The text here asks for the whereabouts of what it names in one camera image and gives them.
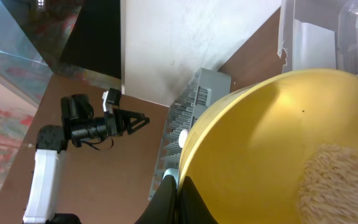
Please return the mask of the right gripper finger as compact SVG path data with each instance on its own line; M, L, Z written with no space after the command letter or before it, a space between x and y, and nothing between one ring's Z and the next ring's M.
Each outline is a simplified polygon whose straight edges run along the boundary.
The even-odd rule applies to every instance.
M217 224L192 179L188 176L184 179L181 192L177 192L175 179L172 176L166 177L136 222Z

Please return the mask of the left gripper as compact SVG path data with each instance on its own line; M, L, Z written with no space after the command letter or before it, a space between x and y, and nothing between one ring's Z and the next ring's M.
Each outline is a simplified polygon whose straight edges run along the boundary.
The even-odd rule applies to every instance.
M108 136L122 136L127 131L131 135L150 123L143 113L124 111L117 108L104 109L104 121Z

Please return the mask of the light blue cup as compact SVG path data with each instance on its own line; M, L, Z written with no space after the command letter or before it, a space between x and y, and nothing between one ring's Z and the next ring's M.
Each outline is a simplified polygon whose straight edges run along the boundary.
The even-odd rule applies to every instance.
M168 168L162 177L162 180L164 180L166 177L172 176L175 179L176 186L178 186L179 183L179 170L174 168Z

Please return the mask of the yellow bowl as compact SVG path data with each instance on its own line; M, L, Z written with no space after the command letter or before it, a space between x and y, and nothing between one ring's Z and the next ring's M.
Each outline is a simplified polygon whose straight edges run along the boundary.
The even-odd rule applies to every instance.
M358 149L358 76L295 70L210 106L180 159L218 223L298 223L304 162L323 144Z

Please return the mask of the food scraps nutshells and rice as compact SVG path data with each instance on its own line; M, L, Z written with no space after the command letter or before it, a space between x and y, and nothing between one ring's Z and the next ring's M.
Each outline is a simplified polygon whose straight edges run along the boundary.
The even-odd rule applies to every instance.
M297 207L302 223L358 223L358 150L320 146L306 160Z

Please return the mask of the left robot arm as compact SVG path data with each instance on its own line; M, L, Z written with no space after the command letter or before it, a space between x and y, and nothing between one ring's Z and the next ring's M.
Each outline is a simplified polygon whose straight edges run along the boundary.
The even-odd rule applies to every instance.
M38 131L35 167L23 223L79 223L75 214L56 211L60 176L68 144L95 149L97 144L124 133L133 134L150 120L142 113L119 107L121 92L102 95L103 116L96 117L88 95L75 94L61 99L62 125L46 125Z

